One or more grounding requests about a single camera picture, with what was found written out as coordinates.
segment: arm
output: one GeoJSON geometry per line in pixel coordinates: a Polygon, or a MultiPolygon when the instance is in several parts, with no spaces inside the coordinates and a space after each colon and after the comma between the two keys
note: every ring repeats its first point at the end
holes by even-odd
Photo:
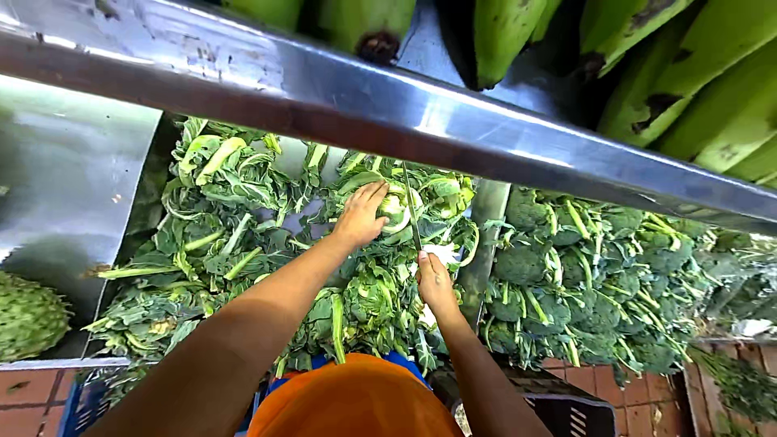
{"type": "Polygon", "coordinates": [[[419,292],[437,318],[451,353],[458,388],[473,435],[551,437],[515,391],[458,309],[448,269],[436,255],[418,256],[419,292]]]}
{"type": "Polygon", "coordinates": [[[375,212],[388,189],[360,188],[329,236],[201,323],[84,436],[234,433],[326,279],[380,233],[386,219],[375,212]]]}

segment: knife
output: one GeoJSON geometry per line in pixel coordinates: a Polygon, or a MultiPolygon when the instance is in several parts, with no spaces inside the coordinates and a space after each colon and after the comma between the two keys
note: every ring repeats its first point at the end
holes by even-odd
{"type": "Polygon", "coordinates": [[[405,175],[405,195],[407,196],[407,205],[410,208],[410,227],[413,229],[413,244],[416,251],[421,251],[421,234],[418,233],[418,220],[416,219],[416,206],[413,203],[413,195],[410,193],[410,178],[407,176],[407,165],[402,161],[402,174],[405,175]]]}

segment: forearm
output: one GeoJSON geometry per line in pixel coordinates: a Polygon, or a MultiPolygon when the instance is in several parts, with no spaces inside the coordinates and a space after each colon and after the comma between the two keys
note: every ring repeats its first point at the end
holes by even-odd
{"type": "Polygon", "coordinates": [[[193,335],[207,335],[224,343],[258,369],[270,367],[294,335],[326,279],[353,249],[349,242],[335,236],[324,237],[232,300],[204,323],[203,328],[207,329],[193,335]]]}
{"type": "Polygon", "coordinates": [[[473,435],[550,437],[548,429],[515,391],[461,313],[437,320],[451,353],[459,392],[473,435]]]}
{"type": "Polygon", "coordinates": [[[352,247],[325,237],[200,324],[88,435],[224,435],[352,247]]]}

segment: tile floor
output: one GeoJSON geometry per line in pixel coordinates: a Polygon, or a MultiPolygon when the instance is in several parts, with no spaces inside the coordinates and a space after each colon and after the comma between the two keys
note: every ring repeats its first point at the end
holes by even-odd
{"type": "Polygon", "coordinates": [[[0,372],[0,435],[55,437],[74,369],[0,372]]]}
{"type": "MultiPolygon", "coordinates": [[[[572,367],[549,358],[545,369],[615,407],[618,435],[676,437],[680,411],[663,376],[632,376],[621,390],[608,365],[572,367]]],[[[74,369],[0,372],[0,429],[2,437],[54,437],[74,369]]]]}
{"type": "Polygon", "coordinates": [[[678,437],[682,422],[677,397],[669,380],[646,374],[642,379],[629,375],[631,382],[624,390],[615,383],[612,367],[596,365],[573,367],[568,362],[548,358],[543,363],[548,372],[587,391],[615,407],[618,435],[628,437],[678,437]]]}

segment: hand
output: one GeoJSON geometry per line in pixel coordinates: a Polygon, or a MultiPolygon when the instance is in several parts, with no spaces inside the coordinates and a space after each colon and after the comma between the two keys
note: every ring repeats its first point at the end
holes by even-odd
{"type": "Polygon", "coordinates": [[[388,192],[389,185],[384,180],[356,190],[345,201],[345,209],[337,219],[332,235],[354,248],[370,243],[389,222],[388,217],[375,218],[375,213],[388,192]]]}
{"type": "Polygon", "coordinates": [[[461,316],[458,301],[453,293],[453,283],[445,264],[434,253],[421,250],[418,253],[418,292],[437,318],[461,316]]]}

